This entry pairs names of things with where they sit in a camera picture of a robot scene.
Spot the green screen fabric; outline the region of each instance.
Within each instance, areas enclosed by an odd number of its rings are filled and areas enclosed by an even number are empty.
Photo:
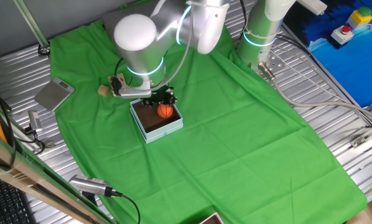
[[[185,47],[165,57],[169,74]],[[342,223],[366,197],[315,131],[236,56],[224,29],[209,55],[191,50],[171,82],[184,127],[146,144],[129,102],[98,95],[119,57],[102,22],[52,41],[52,78],[75,92],[57,110],[60,132],[83,173],[132,198],[142,223]],[[126,65],[119,67],[127,77]],[[124,198],[101,200],[135,223]]]

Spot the metal table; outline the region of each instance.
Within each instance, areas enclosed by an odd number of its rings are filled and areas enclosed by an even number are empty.
[[[246,1],[247,10],[253,3]],[[244,24],[239,1],[231,1],[225,24],[237,45]],[[293,37],[285,30],[281,32]],[[53,149],[47,149],[39,157],[65,180],[69,180],[82,172],[60,134],[55,114],[33,100],[34,95],[50,81],[50,59],[48,56],[39,56],[37,51],[38,45],[0,58],[0,95],[12,107],[12,118],[23,128],[29,124],[27,111],[38,111],[44,127],[44,133],[39,138],[55,144]],[[290,99],[312,103],[341,98],[356,103],[329,73],[315,72],[308,66],[311,59],[296,46],[277,39],[272,53],[274,57],[281,58],[276,59],[277,68],[273,72]],[[339,106],[294,109],[315,129],[368,200],[372,200],[372,137],[357,148],[351,145],[352,140],[370,130],[365,119],[355,111]],[[79,223],[30,195],[27,199],[40,224]],[[99,199],[97,202],[99,208],[113,218]]]

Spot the basketball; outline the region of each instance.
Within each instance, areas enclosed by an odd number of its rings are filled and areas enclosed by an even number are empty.
[[[157,114],[161,118],[169,118],[173,112],[174,109],[172,108],[171,105],[160,104],[159,107],[157,108]]]

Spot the black cable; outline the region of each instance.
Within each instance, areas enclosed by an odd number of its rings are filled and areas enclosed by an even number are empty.
[[[39,142],[39,144],[41,144],[41,150],[39,152],[35,153],[35,155],[39,155],[39,154],[41,154],[45,151],[45,143],[43,143],[42,141],[39,141],[39,140],[37,140],[37,141]]]
[[[137,207],[136,203],[135,203],[132,199],[130,199],[129,197],[127,197],[127,196],[125,196],[125,195],[123,195],[122,193],[119,193],[119,192],[117,192],[117,191],[112,191],[111,194],[112,194],[112,196],[117,196],[117,197],[123,197],[123,198],[126,198],[126,199],[128,199],[130,202],[132,202],[132,204],[134,204],[134,206],[135,206],[135,208],[136,208],[136,211],[137,211],[137,219],[138,219],[137,224],[140,224],[140,223],[141,223],[141,213],[140,213],[139,208]]]
[[[11,167],[9,167],[8,165],[4,165],[4,164],[0,164],[0,168],[4,171],[9,171],[11,169]]]
[[[243,15],[244,15],[244,26],[243,26],[243,30],[241,31],[241,33],[243,33],[244,29],[246,28],[246,25],[247,25],[247,12],[246,12],[246,6],[244,5],[244,1],[243,0],[240,0],[240,4],[241,4],[241,10],[243,11]]]
[[[37,138],[34,137],[34,140],[33,141],[26,141],[26,140],[23,140],[23,139],[19,139],[19,138],[16,138],[18,141],[20,142],[24,142],[24,143],[35,143],[37,142]]]
[[[121,64],[121,62],[122,62],[123,60],[124,60],[123,58],[120,58],[120,59],[119,59],[117,65],[116,65],[116,68],[115,68],[115,70],[114,70],[114,77],[117,75],[118,67],[119,67],[119,65]],[[133,80],[134,80],[134,77],[131,77],[131,81],[129,81],[129,83],[127,84],[127,86],[129,86],[129,85],[132,83]]]
[[[16,159],[16,140],[15,140],[15,137],[14,137],[14,134],[13,134],[11,120],[9,119],[9,116],[7,115],[7,111],[5,109],[5,105],[6,105],[5,102],[0,97],[0,107],[2,109],[2,112],[4,113],[4,116],[5,116],[5,119],[6,119],[6,123],[7,123],[7,126],[9,128],[9,134],[7,135],[9,138],[7,138],[7,140],[8,140],[7,143],[9,143],[9,140],[10,140],[10,142],[12,143],[12,148],[13,148],[12,159],[11,159],[11,161],[9,163],[10,168],[13,168],[13,164],[14,164],[14,161]]]
[[[136,203],[135,203],[132,199],[130,199],[129,197],[127,197],[127,196],[125,196],[125,195],[123,195],[123,194],[122,194],[120,197],[126,198],[126,199],[128,199],[132,204],[134,204],[134,206],[135,206],[135,208],[136,208],[136,211],[137,211],[137,219],[138,219],[137,224],[140,224],[140,223],[141,223],[141,213],[140,213],[139,208],[137,207]]]
[[[244,27],[245,27],[247,25],[247,12],[246,12],[246,5],[244,4],[244,0],[240,0],[240,4],[241,4],[241,10],[243,11],[243,15],[244,15]]]
[[[23,140],[23,139],[19,139],[19,138],[16,138],[17,140],[19,140],[20,142],[24,142],[24,143],[39,143],[41,145],[41,150],[37,153],[35,153],[35,155],[39,155],[41,153],[43,153],[43,151],[45,150],[45,143],[38,140],[38,135],[34,135],[34,140],[33,141],[26,141],[26,140]]]
[[[120,58],[117,65],[116,65],[116,68],[114,69],[114,77],[117,75],[117,71],[118,71],[118,67],[119,67],[119,64],[123,61],[124,59],[123,58]]]

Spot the metal clamp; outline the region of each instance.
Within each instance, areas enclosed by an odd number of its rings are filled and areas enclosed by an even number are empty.
[[[365,133],[361,134],[359,137],[354,139],[350,144],[353,146],[353,148],[357,148],[358,146],[368,142],[372,139],[372,128],[367,130]]]
[[[269,70],[269,68],[265,65],[264,62],[259,63],[258,68],[260,69],[261,72],[263,72],[263,74],[265,74],[268,80],[275,79],[275,76],[273,75],[272,71]]]

